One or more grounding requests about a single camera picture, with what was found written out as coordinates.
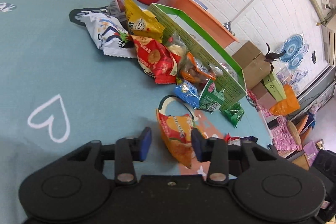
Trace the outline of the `blue paper fan decoration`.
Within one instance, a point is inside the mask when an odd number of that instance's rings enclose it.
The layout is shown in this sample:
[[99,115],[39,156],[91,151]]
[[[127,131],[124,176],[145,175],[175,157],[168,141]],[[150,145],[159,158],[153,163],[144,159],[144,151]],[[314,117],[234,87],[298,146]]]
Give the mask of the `blue paper fan decoration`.
[[290,71],[295,71],[308,53],[309,44],[305,42],[302,34],[296,34],[288,38],[281,47],[279,53],[284,53],[279,59],[285,63]]

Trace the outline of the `orange chips bag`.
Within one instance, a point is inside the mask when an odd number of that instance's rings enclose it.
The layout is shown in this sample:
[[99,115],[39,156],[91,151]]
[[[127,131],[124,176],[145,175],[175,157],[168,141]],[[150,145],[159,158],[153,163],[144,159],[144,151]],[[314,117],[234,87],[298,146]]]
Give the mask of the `orange chips bag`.
[[191,169],[195,157],[191,144],[191,132],[196,128],[194,116],[166,115],[162,110],[156,109],[156,117],[161,130],[161,138],[169,153],[187,169]]

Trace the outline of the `dark green snack packet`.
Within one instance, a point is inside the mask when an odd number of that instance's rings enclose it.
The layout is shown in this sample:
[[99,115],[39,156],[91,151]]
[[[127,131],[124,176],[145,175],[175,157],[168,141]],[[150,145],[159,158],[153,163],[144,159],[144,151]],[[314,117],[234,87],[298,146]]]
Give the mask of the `dark green snack packet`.
[[240,102],[236,102],[227,109],[221,109],[221,112],[234,127],[237,127],[238,123],[245,114]]

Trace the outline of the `large brown cardboard box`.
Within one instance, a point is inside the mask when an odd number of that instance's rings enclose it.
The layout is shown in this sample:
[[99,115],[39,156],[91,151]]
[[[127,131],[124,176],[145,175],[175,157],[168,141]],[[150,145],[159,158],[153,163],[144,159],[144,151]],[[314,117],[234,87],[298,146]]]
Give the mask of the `large brown cardboard box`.
[[234,53],[232,58],[242,68],[245,84],[249,90],[270,74],[271,64],[265,61],[264,54],[250,41]]

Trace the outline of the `blue snack packet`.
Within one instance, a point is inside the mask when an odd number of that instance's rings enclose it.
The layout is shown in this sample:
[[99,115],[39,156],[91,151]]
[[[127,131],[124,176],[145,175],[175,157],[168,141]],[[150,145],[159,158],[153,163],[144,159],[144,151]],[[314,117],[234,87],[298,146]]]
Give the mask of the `blue snack packet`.
[[197,88],[187,80],[181,80],[174,88],[174,94],[183,102],[193,108],[199,107],[199,94]]

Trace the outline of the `yellow snack bag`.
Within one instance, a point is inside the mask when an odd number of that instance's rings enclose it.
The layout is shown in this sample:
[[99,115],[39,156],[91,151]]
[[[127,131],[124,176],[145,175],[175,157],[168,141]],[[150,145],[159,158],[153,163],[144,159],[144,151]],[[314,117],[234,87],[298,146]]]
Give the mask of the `yellow snack bag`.
[[161,43],[165,27],[149,10],[142,10],[133,0],[125,0],[128,30],[132,35],[155,39]]

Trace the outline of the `red cracker snack bag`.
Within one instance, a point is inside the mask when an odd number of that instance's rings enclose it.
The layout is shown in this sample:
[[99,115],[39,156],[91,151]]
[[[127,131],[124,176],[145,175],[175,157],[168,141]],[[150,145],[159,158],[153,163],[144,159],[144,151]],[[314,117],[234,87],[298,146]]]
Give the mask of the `red cracker snack bag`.
[[131,37],[142,70],[153,77],[156,84],[174,84],[178,64],[173,54],[163,44],[152,38],[135,35]]

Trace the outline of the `orange plastic basket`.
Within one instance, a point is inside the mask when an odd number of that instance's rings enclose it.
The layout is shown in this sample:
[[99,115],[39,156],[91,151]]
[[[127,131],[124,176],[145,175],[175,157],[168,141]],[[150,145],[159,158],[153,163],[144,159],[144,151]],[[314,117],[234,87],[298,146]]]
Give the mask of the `orange plastic basket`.
[[170,7],[183,11],[201,26],[222,48],[238,40],[208,11],[200,0],[169,0]]

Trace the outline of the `dark red date packet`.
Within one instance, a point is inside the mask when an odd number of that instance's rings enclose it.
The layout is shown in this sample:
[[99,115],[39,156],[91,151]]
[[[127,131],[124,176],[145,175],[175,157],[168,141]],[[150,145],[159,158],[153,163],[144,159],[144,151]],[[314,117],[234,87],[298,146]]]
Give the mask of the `dark red date packet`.
[[107,10],[110,16],[114,16],[120,22],[126,20],[125,6],[123,4],[123,0],[111,0]]

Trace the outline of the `green cardboard snack box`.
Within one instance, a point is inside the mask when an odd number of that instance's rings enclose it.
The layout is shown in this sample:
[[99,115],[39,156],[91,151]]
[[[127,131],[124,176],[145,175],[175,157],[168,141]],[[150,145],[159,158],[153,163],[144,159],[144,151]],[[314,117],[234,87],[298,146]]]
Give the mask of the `green cardboard snack box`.
[[183,11],[173,7],[151,3],[148,10],[165,27],[164,42],[176,32],[193,56],[204,65],[211,63],[221,67],[225,63],[234,72],[230,74],[224,71],[223,75],[215,80],[216,87],[224,90],[223,109],[227,109],[247,95],[240,65],[199,24]]

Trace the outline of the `small brown cardboard box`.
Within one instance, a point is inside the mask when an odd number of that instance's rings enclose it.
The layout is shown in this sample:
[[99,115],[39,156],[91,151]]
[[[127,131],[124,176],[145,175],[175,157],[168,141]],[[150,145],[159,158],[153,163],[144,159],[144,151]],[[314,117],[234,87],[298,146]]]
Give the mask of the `small brown cardboard box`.
[[270,92],[268,92],[262,83],[258,83],[252,89],[252,93],[256,96],[258,104],[260,104],[265,109],[269,110],[277,103],[275,98],[270,94]]

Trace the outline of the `green small box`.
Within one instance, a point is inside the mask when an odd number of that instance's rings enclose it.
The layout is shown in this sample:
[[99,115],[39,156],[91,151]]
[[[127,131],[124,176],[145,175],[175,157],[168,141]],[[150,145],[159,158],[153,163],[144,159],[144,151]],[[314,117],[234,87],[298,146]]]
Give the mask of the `green small box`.
[[267,75],[262,81],[265,88],[277,102],[286,99],[284,87],[274,72]]

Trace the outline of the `white cartoon snack bag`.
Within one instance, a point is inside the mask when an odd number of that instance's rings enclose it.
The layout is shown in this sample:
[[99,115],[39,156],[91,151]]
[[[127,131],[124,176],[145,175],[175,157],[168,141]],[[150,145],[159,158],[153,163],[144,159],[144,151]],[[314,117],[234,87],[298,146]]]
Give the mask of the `white cartoon snack bag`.
[[80,22],[85,24],[96,47],[104,55],[128,59],[137,57],[132,37],[117,18],[103,13],[91,13],[83,15]]

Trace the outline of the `orange plastic bag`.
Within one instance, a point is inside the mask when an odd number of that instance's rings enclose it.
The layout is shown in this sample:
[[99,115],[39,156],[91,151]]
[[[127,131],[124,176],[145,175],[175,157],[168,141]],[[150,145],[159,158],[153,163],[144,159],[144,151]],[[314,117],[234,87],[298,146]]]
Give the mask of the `orange plastic bag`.
[[289,84],[285,84],[284,91],[286,98],[277,102],[269,109],[269,112],[273,116],[286,116],[300,109],[299,102],[292,87]]

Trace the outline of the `orange clear bun packet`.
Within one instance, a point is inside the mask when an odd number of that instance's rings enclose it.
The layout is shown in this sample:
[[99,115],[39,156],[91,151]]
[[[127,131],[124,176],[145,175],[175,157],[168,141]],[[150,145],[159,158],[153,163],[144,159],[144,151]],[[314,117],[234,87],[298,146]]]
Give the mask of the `orange clear bun packet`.
[[216,80],[216,76],[212,75],[207,67],[199,59],[195,58],[191,52],[188,52],[183,59],[179,74],[183,79],[192,84]]

